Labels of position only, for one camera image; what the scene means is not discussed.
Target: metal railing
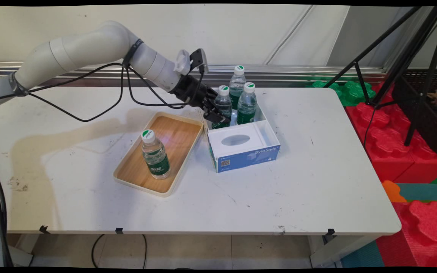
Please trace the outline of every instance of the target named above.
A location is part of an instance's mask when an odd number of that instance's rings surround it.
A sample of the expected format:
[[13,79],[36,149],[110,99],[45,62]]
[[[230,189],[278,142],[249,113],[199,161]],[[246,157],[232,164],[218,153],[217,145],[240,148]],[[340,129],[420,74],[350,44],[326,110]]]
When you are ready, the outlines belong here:
[[[0,62],[0,76],[9,75],[17,71],[22,62]],[[63,82],[68,79],[77,78],[102,64],[84,67],[61,76],[57,76],[42,85]],[[246,67],[246,77],[248,81],[256,83],[260,87],[268,88],[297,88],[310,85],[314,81],[329,81],[336,76],[342,67],[294,67],[294,66],[263,66],[263,65],[244,65]],[[209,72],[203,77],[203,83],[211,87],[229,84],[230,78],[234,73],[234,65],[212,64],[208,66]],[[376,84],[385,79],[385,72],[380,67],[362,67],[364,80],[371,84]],[[190,73],[199,76],[198,71]],[[346,81],[358,81],[355,69],[350,69],[337,83]],[[119,86],[120,67],[107,67],[92,74],[85,79],[71,83],[69,86]],[[135,75],[132,75],[131,84],[135,87],[144,87],[144,83]]]

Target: teal foam mat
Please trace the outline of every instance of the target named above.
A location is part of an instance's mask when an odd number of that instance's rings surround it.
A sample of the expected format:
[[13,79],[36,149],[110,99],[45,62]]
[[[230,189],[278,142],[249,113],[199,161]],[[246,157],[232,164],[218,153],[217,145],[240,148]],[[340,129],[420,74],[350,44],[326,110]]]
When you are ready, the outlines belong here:
[[400,194],[406,200],[437,201],[437,184],[396,183],[401,188]]
[[350,253],[341,260],[342,266],[346,268],[351,267],[383,267],[384,262],[380,256],[377,242],[362,247],[361,249]]

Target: cable strap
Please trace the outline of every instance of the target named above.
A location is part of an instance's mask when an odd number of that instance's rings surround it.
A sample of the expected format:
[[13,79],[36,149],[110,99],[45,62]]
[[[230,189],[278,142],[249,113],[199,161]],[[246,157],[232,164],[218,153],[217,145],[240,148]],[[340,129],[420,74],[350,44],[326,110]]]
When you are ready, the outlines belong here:
[[123,67],[127,68],[129,66],[129,61],[132,58],[132,56],[134,55],[134,53],[136,52],[137,48],[141,45],[144,44],[143,40],[138,39],[134,45],[132,45],[132,47],[129,49],[129,51],[126,53],[126,56],[123,59]]
[[28,89],[24,88],[23,85],[19,84],[19,82],[14,77],[15,73],[16,73],[16,71],[9,75],[9,85],[11,86],[11,89],[13,90],[14,94],[17,97],[27,96],[30,93],[30,91]]

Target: wooden tray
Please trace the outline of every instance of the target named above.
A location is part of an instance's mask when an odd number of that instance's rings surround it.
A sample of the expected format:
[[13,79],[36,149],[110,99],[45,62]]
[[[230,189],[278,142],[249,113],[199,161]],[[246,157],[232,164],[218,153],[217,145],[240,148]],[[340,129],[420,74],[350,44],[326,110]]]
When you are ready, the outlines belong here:
[[187,162],[191,149],[197,142],[203,124],[194,119],[165,112],[156,113],[145,129],[151,129],[165,145],[171,165],[171,174],[158,180],[151,176],[141,152],[141,134],[114,171],[114,179],[124,185],[167,197],[173,192],[175,182]]

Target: floor tile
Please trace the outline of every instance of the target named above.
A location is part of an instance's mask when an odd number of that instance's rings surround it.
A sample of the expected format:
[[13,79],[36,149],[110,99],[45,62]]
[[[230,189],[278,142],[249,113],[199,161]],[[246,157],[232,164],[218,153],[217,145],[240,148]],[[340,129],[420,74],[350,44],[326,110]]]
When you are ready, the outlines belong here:
[[[98,234],[41,234],[33,249],[31,266],[94,267],[90,252],[98,237]],[[96,263],[99,262],[104,243],[105,236],[95,247]]]
[[142,268],[145,244],[142,235],[104,235],[99,268]]
[[230,235],[146,235],[146,268],[231,269]]
[[306,236],[233,235],[233,269],[311,268]]

